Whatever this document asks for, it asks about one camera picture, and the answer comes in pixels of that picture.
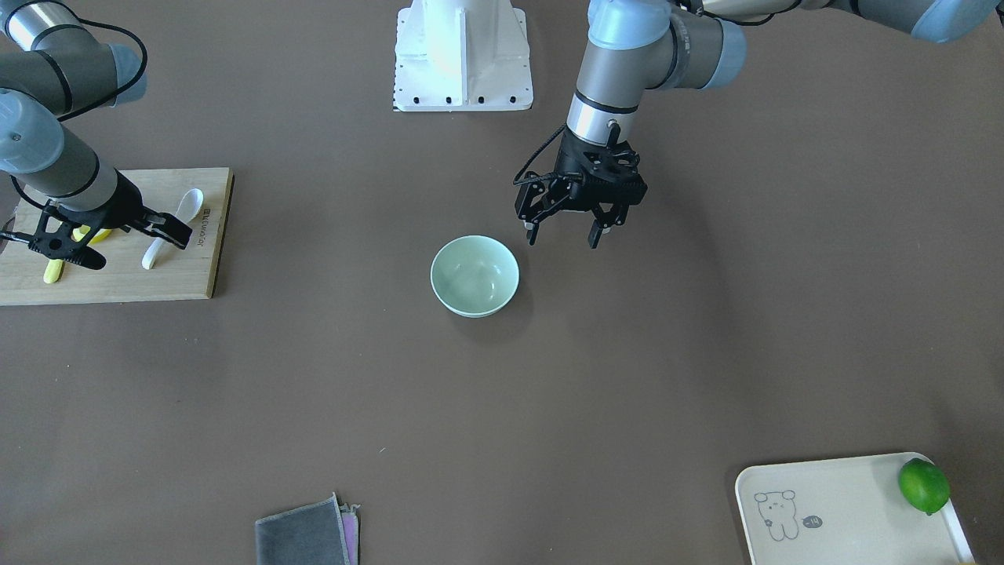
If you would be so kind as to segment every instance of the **lime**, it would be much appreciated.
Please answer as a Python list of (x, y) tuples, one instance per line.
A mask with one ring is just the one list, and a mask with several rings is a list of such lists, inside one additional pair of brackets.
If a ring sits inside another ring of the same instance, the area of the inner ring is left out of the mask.
[(900, 470), (900, 492), (910, 506), (928, 516), (941, 510), (950, 494), (945, 474), (933, 464), (917, 458)]

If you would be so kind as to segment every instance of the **robotic arm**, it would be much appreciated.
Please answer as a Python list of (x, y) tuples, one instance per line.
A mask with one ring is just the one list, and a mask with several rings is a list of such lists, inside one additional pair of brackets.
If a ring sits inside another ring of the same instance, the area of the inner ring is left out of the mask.
[[(538, 149), (513, 184), (516, 215), (532, 245), (540, 223), (560, 211), (592, 212), (589, 246), (622, 225), (645, 197), (631, 133), (646, 89), (724, 86), (746, 59), (742, 26), (794, 8), (836, 8), (946, 42), (983, 22), (999, 0), (591, 0), (589, 42), (565, 124)], [(528, 171), (558, 135), (554, 171)]]
[[(87, 243), (98, 228), (136, 228), (185, 248), (191, 228), (145, 207), (136, 185), (61, 123), (146, 92), (142, 42), (140, 59), (124, 45), (98, 42), (82, 23), (124, 32), (80, 20), (59, 2), (0, 0), (3, 32), (24, 49), (0, 55), (0, 170), (11, 175), (22, 198), (41, 209), (34, 234), (0, 231), (0, 237), (95, 269), (105, 260)], [(48, 202), (28, 199), (20, 183)], [(60, 223), (54, 232), (47, 229), (51, 219)], [(81, 225), (92, 229), (74, 241), (72, 230)]]

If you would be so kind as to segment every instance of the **gray cloth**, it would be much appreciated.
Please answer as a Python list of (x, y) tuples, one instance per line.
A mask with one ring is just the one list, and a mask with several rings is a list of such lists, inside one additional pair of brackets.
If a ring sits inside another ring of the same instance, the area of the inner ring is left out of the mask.
[(331, 498), (255, 522), (258, 565), (349, 565), (338, 501)]

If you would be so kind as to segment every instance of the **light green bowl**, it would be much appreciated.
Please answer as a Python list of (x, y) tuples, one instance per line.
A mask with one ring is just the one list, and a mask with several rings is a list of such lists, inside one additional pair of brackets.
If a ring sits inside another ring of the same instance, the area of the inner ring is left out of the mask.
[(491, 316), (519, 286), (519, 264), (505, 245), (484, 235), (465, 235), (436, 253), (429, 274), (443, 306), (465, 318)]

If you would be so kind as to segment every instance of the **cutting board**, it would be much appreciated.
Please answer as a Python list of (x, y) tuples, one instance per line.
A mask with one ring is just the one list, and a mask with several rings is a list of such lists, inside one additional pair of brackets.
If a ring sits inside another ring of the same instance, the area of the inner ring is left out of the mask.
[[(184, 250), (165, 245), (153, 269), (140, 259), (153, 238), (133, 230), (114, 230), (93, 248), (107, 259), (100, 270), (65, 264), (52, 285), (42, 281), (48, 259), (23, 243), (8, 241), (0, 252), (0, 306), (46, 304), (126, 303), (209, 299), (216, 285), (216, 269), (230, 205), (233, 172), (228, 168), (122, 171), (143, 193), (143, 202), (158, 212), (174, 213), (191, 188), (203, 191), (198, 216), (189, 223), (192, 238)], [(29, 195), (45, 198), (28, 189)], [(14, 231), (34, 233), (38, 210), (18, 206)], [(52, 229), (55, 222), (50, 222)]]
[(900, 493), (900, 469), (914, 458), (930, 461), (906, 453), (747, 469), (736, 499), (753, 564), (972, 561), (951, 501), (928, 516)]

